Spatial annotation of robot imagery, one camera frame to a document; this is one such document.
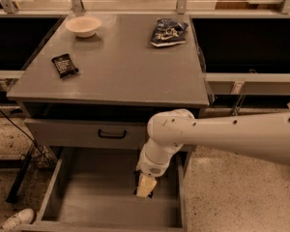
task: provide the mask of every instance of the terrazzo floor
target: terrazzo floor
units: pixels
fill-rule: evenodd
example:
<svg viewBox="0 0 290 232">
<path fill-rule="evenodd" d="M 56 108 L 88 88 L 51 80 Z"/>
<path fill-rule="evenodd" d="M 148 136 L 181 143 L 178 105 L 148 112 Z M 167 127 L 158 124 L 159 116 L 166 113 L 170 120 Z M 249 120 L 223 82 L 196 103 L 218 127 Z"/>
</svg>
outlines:
<svg viewBox="0 0 290 232">
<path fill-rule="evenodd" d="M 241 110 L 239 116 L 256 112 L 264 111 Z M 229 114 L 208 110 L 206 116 Z M 21 116 L 12 120 L 27 131 Z M 0 155 L 21 157 L 29 146 L 29 139 L 0 116 Z M 16 174 L 17 169 L 0 169 L 0 222 L 27 207 L 38 212 L 52 172 L 31 164 L 18 202 L 10 204 L 5 200 Z M 198 147 L 188 166 L 185 197 L 188 232 L 290 232 L 288 166 Z"/>
</svg>

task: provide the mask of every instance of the white sneaker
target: white sneaker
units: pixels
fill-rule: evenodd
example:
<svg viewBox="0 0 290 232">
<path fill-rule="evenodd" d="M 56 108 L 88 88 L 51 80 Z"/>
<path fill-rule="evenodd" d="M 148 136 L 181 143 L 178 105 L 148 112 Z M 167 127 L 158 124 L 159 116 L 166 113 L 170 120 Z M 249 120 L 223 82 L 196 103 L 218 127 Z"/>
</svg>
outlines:
<svg viewBox="0 0 290 232">
<path fill-rule="evenodd" d="M 0 232 L 14 231 L 20 224 L 30 224 L 35 217 L 32 209 L 24 209 L 0 224 Z"/>
</svg>

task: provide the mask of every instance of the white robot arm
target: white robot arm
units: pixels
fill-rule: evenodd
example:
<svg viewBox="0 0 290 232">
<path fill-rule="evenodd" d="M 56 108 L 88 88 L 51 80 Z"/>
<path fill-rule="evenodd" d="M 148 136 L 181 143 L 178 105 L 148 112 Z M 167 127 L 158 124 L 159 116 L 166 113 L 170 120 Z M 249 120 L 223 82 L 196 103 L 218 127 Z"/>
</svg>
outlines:
<svg viewBox="0 0 290 232">
<path fill-rule="evenodd" d="M 148 122 L 149 140 L 136 170 L 136 195 L 146 197 L 184 144 L 202 145 L 290 165 L 290 112 L 195 119 L 185 109 L 162 112 Z"/>
</svg>

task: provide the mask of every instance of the drawer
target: drawer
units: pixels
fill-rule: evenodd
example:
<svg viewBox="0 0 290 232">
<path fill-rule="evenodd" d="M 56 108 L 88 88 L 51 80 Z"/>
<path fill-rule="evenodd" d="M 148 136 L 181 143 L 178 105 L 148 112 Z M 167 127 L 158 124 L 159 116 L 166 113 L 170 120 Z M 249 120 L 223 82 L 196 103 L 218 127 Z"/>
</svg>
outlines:
<svg viewBox="0 0 290 232">
<path fill-rule="evenodd" d="M 138 149 L 147 136 L 145 123 L 26 119 L 25 125 L 47 146 Z"/>
<path fill-rule="evenodd" d="M 137 162 L 135 150 L 64 148 L 35 223 L 21 231 L 186 231 L 179 153 L 153 198 L 133 194 Z"/>
</svg>

